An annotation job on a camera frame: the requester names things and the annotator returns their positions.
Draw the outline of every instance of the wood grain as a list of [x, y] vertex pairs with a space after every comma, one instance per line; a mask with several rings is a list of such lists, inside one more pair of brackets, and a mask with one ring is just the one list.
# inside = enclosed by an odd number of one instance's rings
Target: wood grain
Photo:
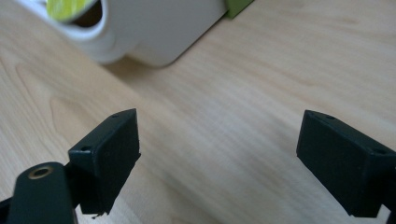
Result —
[[142, 158], [80, 223], [385, 223], [349, 217], [296, 158], [305, 109], [396, 148], [396, 2], [256, 0], [175, 63], [99, 66], [0, 2], [1, 198], [16, 176], [135, 107]]

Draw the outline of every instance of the white object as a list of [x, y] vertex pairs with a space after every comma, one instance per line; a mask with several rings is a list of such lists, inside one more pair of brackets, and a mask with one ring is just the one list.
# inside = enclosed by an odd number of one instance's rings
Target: white object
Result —
[[227, 11], [224, 0], [101, 0], [93, 27], [53, 21], [39, 1], [16, 0], [99, 63], [128, 54], [152, 66], [174, 61]]

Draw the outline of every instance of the screw hole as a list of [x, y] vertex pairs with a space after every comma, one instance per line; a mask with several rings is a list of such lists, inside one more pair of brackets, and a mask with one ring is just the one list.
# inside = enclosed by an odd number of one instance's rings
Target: screw hole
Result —
[[387, 154], [387, 151], [381, 148], [373, 148], [373, 152], [381, 155]]
[[88, 151], [90, 150], [92, 147], [91, 146], [85, 146], [81, 148], [81, 151]]
[[39, 178], [43, 178], [44, 176], [49, 175], [50, 173], [52, 173], [52, 167], [50, 166], [43, 166], [43, 167], [39, 167], [35, 170], [33, 170], [32, 172], [30, 172], [29, 174], [29, 178], [30, 179], [39, 179]]

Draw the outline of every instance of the black plastic jaw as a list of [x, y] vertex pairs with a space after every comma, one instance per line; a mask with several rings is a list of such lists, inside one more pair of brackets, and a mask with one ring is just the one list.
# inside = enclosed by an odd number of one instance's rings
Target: black plastic jaw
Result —
[[334, 117], [305, 111], [297, 156], [354, 217], [376, 217], [396, 153]]
[[109, 213], [140, 157], [136, 110], [114, 114], [69, 150], [70, 162], [34, 166], [0, 202], [0, 224], [77, 223], [82, 213]]

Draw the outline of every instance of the black clamp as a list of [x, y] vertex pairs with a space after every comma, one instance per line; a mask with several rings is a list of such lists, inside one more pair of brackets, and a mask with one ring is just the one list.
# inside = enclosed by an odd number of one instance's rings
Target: black clamp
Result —
[[376, 217], [381, 204], [396, 223], [396, 152], [339, 119], [305, 111], [297, 156], [350, 216]]
[[66, 166], [46, 162], [19, 175], [12, 198], [0, 202], [0, 223], [77, 223], [109, 213], [140, 157], [136, 110], [114, 114], [69, 151]]

